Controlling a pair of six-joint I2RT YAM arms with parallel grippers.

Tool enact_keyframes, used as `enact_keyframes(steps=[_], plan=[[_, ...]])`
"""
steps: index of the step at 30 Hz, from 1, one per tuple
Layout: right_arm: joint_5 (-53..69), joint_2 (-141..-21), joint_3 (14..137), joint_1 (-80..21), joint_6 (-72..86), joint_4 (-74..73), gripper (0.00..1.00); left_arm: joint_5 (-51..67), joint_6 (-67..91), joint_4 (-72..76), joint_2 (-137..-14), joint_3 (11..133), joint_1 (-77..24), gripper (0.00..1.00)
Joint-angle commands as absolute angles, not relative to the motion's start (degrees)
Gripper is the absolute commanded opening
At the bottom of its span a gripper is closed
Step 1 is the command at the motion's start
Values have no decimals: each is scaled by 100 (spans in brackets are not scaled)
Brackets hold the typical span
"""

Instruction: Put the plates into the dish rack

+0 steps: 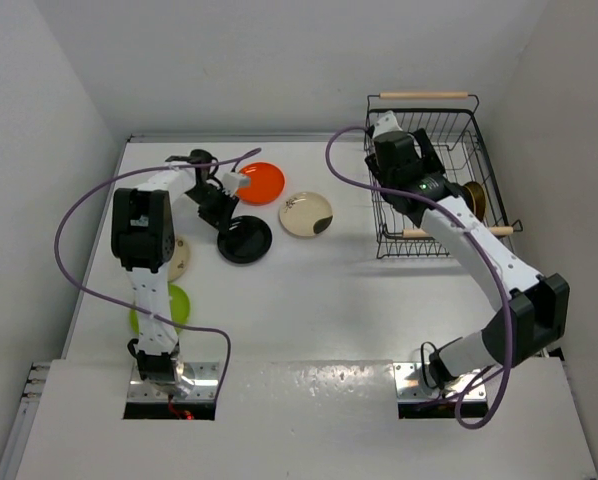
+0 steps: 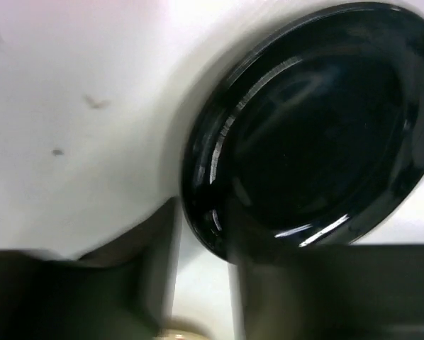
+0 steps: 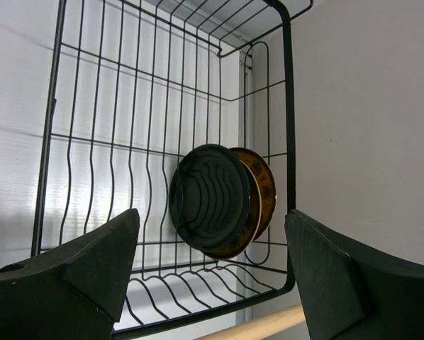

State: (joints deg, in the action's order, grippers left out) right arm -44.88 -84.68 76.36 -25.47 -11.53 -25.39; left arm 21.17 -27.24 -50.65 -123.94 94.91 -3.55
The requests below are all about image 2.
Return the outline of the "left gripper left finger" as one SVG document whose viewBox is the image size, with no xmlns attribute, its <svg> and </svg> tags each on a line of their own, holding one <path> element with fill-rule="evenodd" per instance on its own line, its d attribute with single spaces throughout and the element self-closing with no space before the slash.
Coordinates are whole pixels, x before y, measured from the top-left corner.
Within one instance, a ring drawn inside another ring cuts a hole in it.
<svg viewBox="0 0 424 340">
<path fill-rule="evenodd" d="M 0 339 L 154 339 L 174 272 L 177 199 L 77 260 L 0 249 Z"/>
</svg>

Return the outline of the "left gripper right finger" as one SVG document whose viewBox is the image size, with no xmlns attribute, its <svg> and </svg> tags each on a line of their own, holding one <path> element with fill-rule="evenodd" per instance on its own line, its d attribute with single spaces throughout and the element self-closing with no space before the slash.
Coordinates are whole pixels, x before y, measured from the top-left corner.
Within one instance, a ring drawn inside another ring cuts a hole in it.
<svg viewBox="0 0 424 340">
<path fill-rule="evenodd" d="M 297 247 L 226 205 L 243 339 L 424 339 L 424 245 Z"/>
</svg>

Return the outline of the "black plate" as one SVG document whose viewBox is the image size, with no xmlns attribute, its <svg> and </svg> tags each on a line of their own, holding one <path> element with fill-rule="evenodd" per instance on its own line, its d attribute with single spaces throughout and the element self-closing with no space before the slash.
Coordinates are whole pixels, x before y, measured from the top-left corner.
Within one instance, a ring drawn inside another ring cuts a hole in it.
<svg viewBox="0 0 424 340">
<path fill-rule="evenodd" d="M 229 201 L 255 234 L 304 247 L 350 243 L 424 176 L 424 17 L 338 4 L 283 25 L 241 57 L 184 148 L 184 212 L 228 258 Z"/>
</svg>

